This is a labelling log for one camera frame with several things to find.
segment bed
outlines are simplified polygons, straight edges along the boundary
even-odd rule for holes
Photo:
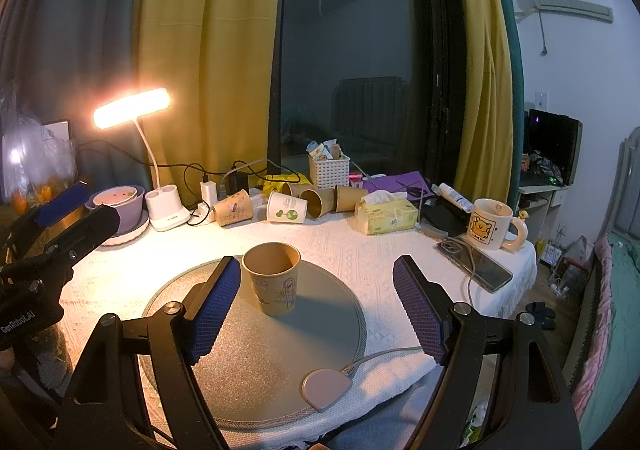
[[[563,372],[582,447],[607,448],[607,431],[640,377],[640,127],[625,138],[597,261]]]

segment yellow tissue box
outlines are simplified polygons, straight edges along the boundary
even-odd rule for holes
[[[418,210],[406,199],[372,205],[360,201],[356,205],[355,216],[356,230],[361,234],[386,234],[414,228]]]

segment glass window pane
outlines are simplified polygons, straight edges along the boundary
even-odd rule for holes
[[[409,105],[413,58],[410,0],[284,0],[283,164],[306,172],[306,145],[331,138],[369,173],[423,153],[424,137],[402,145],[408,122],[424,120]]]

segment computer monitor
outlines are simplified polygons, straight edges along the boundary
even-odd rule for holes
[[[539,151],[560,169],[562,182],[571,185],[580,154],[582,123],[569,116],[532,109],[526,128],[525,151]]]

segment bowl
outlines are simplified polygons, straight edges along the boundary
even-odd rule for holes
[[[121,204],[110,205],[110,206],[113,206],[118,211],[118,215],[120,215],[120,226],[118,227],[118,231],[115,233],[115,235],[120,235],[120,234],[123,234],[124,232],[131,230],[138,223],[138,221],[140,221],[145,189],[138,185],[131,185],[131,186],[136,189],[135,198]],[[89,201],[84,203],[84,206],[87,207],[89,210],[93,210],[94,208],[96,208],[96,205],[94,203],[94,198],[101,192],[104,192],[104,191],[101,190],[100,192],[96,192],[95,194],[90,196]]]
[[[138,195],[134,186],[114,186],[99,192],[94,197],[93,201],[96,206],[98,205],[121,205],[126,202],[132,201]]]

